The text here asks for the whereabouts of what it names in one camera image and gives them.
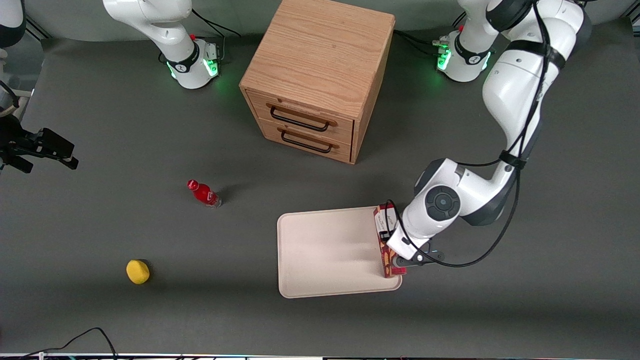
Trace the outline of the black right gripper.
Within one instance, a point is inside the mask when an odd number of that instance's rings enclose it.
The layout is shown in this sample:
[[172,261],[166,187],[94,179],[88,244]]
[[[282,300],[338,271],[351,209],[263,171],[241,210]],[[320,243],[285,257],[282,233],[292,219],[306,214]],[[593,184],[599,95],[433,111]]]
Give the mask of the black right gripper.
[[34,164],[22,158],[23,155],[51,158],[70,170],[76,170],[79,164],[79,160],[73,157],[73,143],[48,128],[29,132],[14,116],[0,119],[0,150],[5,166],[25,174],[31,173]]

